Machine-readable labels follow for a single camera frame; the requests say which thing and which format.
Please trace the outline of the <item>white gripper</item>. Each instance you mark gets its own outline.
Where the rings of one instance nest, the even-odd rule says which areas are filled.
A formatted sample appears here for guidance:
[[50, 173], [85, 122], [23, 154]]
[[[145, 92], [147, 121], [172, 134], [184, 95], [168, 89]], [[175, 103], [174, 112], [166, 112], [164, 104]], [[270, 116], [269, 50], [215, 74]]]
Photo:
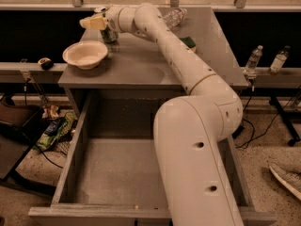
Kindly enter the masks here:
[[[105, 19], [111, 30], [118, 33], [128, 32], [127, 6], [113, 6], [105, 14]], [[105, 30], [106, 22], [102, 16], [86, 17], [80, 21], [85, 29]]]

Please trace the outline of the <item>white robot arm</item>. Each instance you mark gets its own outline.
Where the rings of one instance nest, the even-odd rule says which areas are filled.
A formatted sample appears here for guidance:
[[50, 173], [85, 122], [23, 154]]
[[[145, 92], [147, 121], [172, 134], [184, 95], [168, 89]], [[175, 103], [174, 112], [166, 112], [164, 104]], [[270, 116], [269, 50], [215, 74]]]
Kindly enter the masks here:
[[164, 16], [152, 4], [111, 6], [80, 21], [83, 28], [131, 33], [155, 42], [186, 94], [157, 111], [154, 145], [174, 226], [244, 226], [218, 142], [243, 115], [236, 92], [171, 28], [180, 13]]

